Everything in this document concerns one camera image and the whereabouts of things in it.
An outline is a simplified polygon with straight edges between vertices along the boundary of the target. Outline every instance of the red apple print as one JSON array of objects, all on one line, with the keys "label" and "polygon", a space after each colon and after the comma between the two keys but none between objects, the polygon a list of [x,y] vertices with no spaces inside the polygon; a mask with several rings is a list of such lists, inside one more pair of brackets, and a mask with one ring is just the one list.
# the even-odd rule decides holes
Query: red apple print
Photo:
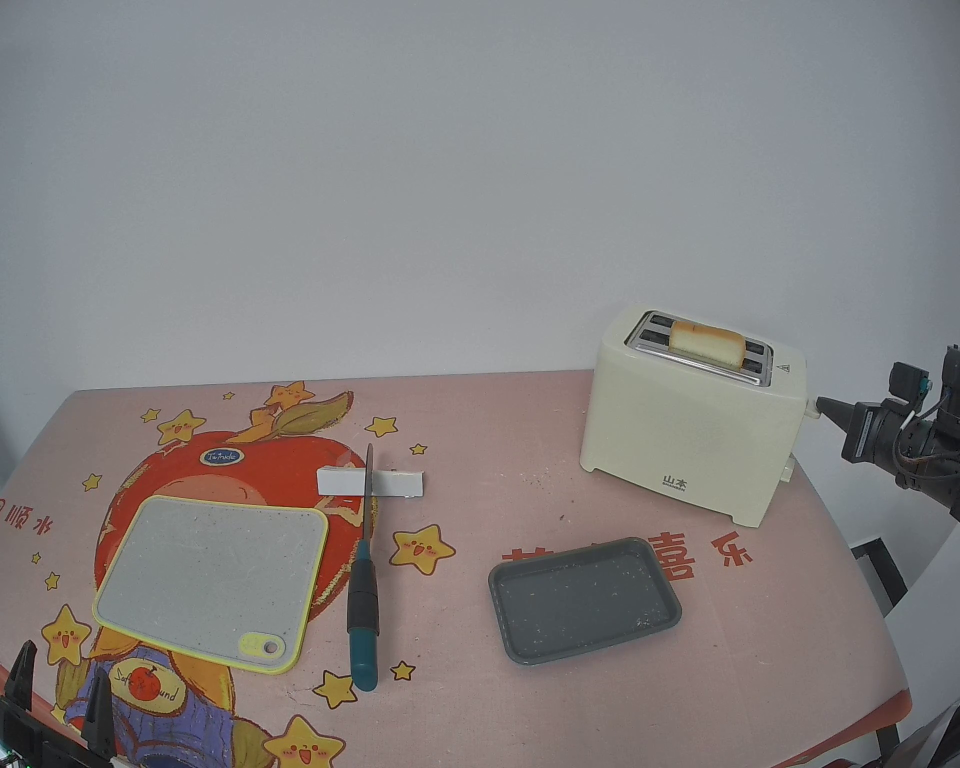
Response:
[{"label": "red apple print", "polygon": [[[234,504],[310,508],[321,500],[317,493],[318,468],[343,467],[347,463],[364,466],[356,453],[328,438],[303,435],[227,443],[233,436],[233,432],[196,433],[189,443],[176,444],[176,449],[166,452],[158,450],[133,470],[113,497],[101,529],[104,533],[93,564],[97,586],[103,582],[133,515],[148,496],[162,493]],[[239,448],[244,458],[236,464],[211,467],[200,461],[211,448]],[[338,496],[329,506],[359,511],[360,499]],[[330,515],[328,519],[330,531],[317,574],[310,619],[329,605],[347,583],[348,564],[363,533],[359,526],[340,516]]]},{"label": "red apple print", "polygon": [[154,674],[156,667],[147,669],[145,666],[138,666],[130,673],[127,680],[127,688],[131,696],[141,702],[152,702],[160,695],[160,678]]}]

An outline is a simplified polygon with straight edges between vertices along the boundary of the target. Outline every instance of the bread slice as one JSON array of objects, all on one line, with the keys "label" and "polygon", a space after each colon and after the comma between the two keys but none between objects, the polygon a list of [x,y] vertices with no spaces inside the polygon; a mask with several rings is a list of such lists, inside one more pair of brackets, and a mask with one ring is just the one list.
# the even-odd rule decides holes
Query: bread slice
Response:
[{"label": "bread slice", "polygon": [[731,330],[677,320],[670,329],[670,351],[739,371],[747,340]]}]

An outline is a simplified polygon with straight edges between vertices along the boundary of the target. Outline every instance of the baking tray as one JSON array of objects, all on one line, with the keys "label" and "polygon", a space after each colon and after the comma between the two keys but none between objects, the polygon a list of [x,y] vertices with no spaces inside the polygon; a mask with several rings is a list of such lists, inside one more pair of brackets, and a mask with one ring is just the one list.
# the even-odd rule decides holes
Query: baking tray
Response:
[{"label": "baking tray", "polygon": [[680,621],[677,595],[643,539],[620,539],[490,572],[507,656],[539,664],[607,648]]}]

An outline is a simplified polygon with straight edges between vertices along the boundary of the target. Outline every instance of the table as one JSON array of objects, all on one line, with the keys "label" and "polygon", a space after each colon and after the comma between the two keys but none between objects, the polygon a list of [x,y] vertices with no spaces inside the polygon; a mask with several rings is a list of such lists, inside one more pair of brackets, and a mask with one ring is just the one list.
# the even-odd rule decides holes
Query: table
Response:
[{"label": "table", "polygon": [[[589,387],[590,372],[541,372],[77,392],[0,492],[0,663],[31,637],[35,711],[66,724],[105,667],[121,752],[152,768],[770,768],[905,716],[882,617],[803,471],[758,529],[584,472]],[[376,468],[422,469],[425,484],[423,498],[378,500],[372,693],[348,679],[341,592],[358,500],[319,498],[315,480],[324,464],[362,466],[367,442]],[[155,492],[326,511],[291,672],[230,670],[98,630],[96,584]],[[491,568],[626,536],[658,548],[680,624],[511,662]]]}]

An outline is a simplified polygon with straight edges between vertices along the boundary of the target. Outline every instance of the toaster logo text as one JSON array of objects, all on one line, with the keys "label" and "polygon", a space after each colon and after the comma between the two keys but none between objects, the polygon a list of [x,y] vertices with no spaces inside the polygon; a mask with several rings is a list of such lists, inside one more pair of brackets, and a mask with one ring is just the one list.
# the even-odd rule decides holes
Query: toaster logo text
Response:
[{"label": "toaster logo text", "polygon": [[686,491],[686,481],[672,474],[663,475],[663,485],[672,488],[674,491]]}]

